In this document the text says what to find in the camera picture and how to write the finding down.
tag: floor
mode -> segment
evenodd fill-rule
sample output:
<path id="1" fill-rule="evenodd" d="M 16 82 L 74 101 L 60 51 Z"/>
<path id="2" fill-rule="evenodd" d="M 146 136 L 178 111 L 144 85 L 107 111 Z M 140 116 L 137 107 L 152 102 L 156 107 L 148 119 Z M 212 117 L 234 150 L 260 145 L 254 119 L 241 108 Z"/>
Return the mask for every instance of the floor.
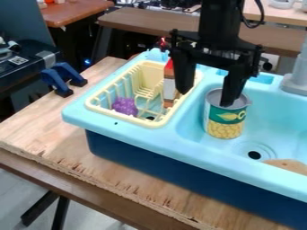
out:
<path id="1" fill-rule="evenodd" d="M 25 227 L 20 216 L 47 191 L 0 169 L 0 229 L 49 230 L 57 203 L 50 206 L 31 226 Z M 135 230 L 131 226 L 107 217 L 90 208 L 71 201 L 64 230 Z"/>

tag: black cable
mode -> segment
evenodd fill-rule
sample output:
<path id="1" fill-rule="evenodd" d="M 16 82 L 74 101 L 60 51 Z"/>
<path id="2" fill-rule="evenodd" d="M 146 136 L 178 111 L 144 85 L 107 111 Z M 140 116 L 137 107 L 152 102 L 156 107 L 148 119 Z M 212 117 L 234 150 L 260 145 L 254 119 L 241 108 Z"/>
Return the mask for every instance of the black cable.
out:
<path id="1" fill-rule="evenodd" d="M 264 22 L 264 18 L 265 18 L 265 12 L 264 12 L 264 8 L 263 8 L 263 5 L 262 5 L 262 3 L 261 3 L 261 0 L 255 0 L 255 3 L 257 4 L 257 6 L 258 6 L 258 8 L 259 8 L 259 10 L 260 10 L 260 14 L 261 14 L 260 20 L 259 20 L 256 24 L 250 24 L 250 23 L 246 20 L 245 16 L 243 15 L 243 9 L 241 8 L 240 4 L 238 4 L 238 8 L 239 8 L 239 11 L 240 11 L 240 16 L 241 16 L 241 18 L 242 18 L 244 24 L 245 24 L 248 28 L 250 28 L 250 29 L 255 29 L 255 28 L 259 27 L 259 26 Z"/>

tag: drain hole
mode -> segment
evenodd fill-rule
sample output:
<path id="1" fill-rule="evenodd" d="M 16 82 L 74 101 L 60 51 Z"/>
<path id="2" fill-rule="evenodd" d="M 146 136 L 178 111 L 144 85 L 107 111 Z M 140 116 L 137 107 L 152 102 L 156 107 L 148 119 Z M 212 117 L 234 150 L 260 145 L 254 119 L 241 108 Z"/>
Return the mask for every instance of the drain hole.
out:
<path id="1" fill-rule="evenodd" d="M 251 159 L 258 160 L 258 159 L 261 158 L 261 154 L 259 152 L 256 152 L 256 151 L 250 151 L 249 152 L 249 157 Z"/>
<path id="2" fill-rule="evenodd" d="M 154 117 L 150 116 L 150 117 L 147 117 L 147 119 L 154 120 Z"/>

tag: can label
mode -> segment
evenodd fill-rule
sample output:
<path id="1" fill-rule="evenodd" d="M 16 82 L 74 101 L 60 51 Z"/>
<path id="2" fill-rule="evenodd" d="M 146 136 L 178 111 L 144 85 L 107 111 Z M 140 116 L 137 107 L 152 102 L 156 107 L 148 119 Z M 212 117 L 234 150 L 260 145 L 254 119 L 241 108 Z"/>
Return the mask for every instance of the can label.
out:
<path id="1" fill-rule="evenodd" d="M 227 110 L 210 106 L 210 112 L 208 118 L 222 124 L 237 124 L 245 120 L 246 117 L 246 107 L 238 110 Z"/>
<path id="2" fill-rule="evenodd" d="M 242 133 L 246 117 L 246 107 L 238 110 L 227 110 L 215 107 L 206 102 L 205 131 L 218 138 L 235 138 Z"/>

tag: toy sink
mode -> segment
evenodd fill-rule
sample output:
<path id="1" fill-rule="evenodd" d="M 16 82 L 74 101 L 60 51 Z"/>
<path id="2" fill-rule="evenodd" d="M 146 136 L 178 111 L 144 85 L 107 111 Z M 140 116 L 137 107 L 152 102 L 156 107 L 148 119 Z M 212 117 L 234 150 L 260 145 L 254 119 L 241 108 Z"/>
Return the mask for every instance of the toy sink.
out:
<path id="1" fill-rule="evenodd" d="M 86 130 L 89 147 L 96 155 L 295 229 L 307 229 L 307 176 L 262 163 L 294 159 L 307 164 L 307 98 L 281 91 L 282 76 L 261 74 L 247 82 L 244 92 L 252 105 L 242 135 L 230 140 L 204 131 L 206 93 L 221 87 L 225 75 L 215 68 L 197 67 L 200 82 L 159 127 L 85 105 L 140 61 L 163 62 L 157 52 L 142 53 L 72 102 L 63 110 L 64 121 Z"/>

